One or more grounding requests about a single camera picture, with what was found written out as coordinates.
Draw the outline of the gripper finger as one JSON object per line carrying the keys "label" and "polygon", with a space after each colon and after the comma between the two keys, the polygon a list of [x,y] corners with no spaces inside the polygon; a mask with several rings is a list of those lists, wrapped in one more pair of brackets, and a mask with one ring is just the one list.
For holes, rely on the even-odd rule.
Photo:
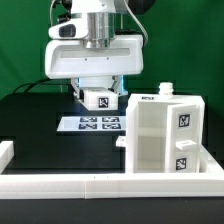
{"label": "gripper finger", "polygon": [[79,87],[79,79],[78,78],[72,78],[71,79],[71,86],[74,89],[73,95],[78,99],[78,100],[83,100],[84,99],[84,92],[83,90]]}
{"label": "gripper finger", "polygon": [[122,77],[121,76],[113,76],[112,77],[112,85],[109,88],[110,91],[116,93],[117,95],[121,94],[122,90]]}

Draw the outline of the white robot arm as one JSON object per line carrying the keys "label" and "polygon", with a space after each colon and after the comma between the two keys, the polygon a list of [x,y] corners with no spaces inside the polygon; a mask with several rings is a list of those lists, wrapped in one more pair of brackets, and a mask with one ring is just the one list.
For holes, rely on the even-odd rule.
{"label": "white robot arm", "polygon": [[85,87],[116,92],[124,75],[143,70],[142,48],[148,42],[143,27],[137,31],[116,26],[116,16],[136,18],[156,0],[53,0],[66,13],[48,30],[51,41],[45,51],[45,74],[51,79],[79,80]]}

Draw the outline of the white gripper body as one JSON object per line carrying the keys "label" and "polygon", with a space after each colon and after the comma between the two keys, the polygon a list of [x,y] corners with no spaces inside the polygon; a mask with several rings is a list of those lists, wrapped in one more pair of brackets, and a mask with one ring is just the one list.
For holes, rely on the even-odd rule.
{"label": "white gripper body", "polygon": [[143,37],[116,35],[108,47],[86,48],[73,37],[76,28],[64,23],[49,29],[45,73],[51,79],[136,75],[143,70]]}

